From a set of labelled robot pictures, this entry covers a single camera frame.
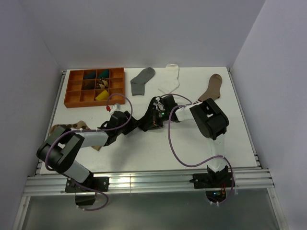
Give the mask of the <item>black sock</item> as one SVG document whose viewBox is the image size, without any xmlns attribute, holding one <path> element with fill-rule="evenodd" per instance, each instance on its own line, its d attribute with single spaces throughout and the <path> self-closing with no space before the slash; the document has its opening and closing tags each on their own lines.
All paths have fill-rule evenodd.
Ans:
<svg viewBox="0 0 307 230">
<path fill-rule="evenodd" d="M 156 124 L 156 118 L 158 114 L 158 111 L 156 109 L 156 102 L 156 97 L 153 97 L 150 100 L 150 103 L 144 116 L 138 120 L 138 128 L 144 132 L 159 128 L 159 126 Z"/>
</svg>

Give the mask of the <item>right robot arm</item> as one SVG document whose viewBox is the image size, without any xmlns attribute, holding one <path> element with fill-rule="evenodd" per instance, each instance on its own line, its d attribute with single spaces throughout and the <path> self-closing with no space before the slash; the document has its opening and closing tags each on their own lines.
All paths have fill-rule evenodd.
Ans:
<svg viewBox="0 0 307 230">
<path fill-rule="evenodd" d="M 197 103 L 179 105 L 175 102 L 174 95 L 168 94 L 154 97 L 149 103 L 149 124 L 147 130 L 160 129 L 163 123 L 167 122 L 167 138 L 171 151 L 176 160 L 185 167 L 195 168 L 206 165 L 208 174 L 208 183 L 217 187 L 224 181 L 222 172 L 230 168 L 229 161 L 224 156 L 224 136 L 229 125 L 229 120 L 225 113 L 211 98 Z M 210 150 L 209 158 L 206 160 L 189 165 L 179 159 L 175 153 L 171 140 L 171 123 L 194 120 L 200 133 L 208 139 Z"/>
</svg>

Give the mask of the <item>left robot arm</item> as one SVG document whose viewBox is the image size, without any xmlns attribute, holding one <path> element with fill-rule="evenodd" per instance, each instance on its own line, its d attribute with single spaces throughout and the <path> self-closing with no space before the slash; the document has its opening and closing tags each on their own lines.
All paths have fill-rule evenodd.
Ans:
<svg viewBox="0 0 307 230">
<path fill-rule="evenodd" d="M 119 135 L 133 131 L 137 124 L 129 112 L 115 111 L 97 130 L 81 131 L 59 125 L 38 148 L 36 156 L 52 170 L 76 181 L 82 191 L 89 191 L 94 185 L 93 173 L 76 161 L 79 150 L 109 146 Z"/>
</svg>

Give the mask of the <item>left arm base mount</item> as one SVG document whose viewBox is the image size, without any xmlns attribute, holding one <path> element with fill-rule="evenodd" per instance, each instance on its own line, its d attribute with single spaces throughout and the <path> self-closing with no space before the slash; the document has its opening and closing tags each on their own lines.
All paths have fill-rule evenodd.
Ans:
<svg viewBox="0 0 307 230">
<path fill-rule="evenodd" d="M 65 186 L 65 193 L 75 194 L 75 204 L 77 208 L 84 209 L 85 211 L 100 210 L 107 206 L 109 198 L 105 192 L 108 191 L 109 177 L 92 177 L 86 180 L 84 183 L 76 182 L 75 180 L 68 178 Z M 105 203 L 96 208 L 90 208 L 98 195 L 102 195 L 106 198 Z"/>
</svg>

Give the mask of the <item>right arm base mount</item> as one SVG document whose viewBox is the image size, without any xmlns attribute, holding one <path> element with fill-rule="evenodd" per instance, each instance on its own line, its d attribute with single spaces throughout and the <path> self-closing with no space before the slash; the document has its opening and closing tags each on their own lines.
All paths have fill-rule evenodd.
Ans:
<svg viewBox="0 0 307 230">
<path fill-rule="evenodd" d="M 207 166 L 206 173 L 194 173 L 189 182 L 195 189 L 232 188 L 236 185 L 228 166 L 217 172 Z"/>
</svg>

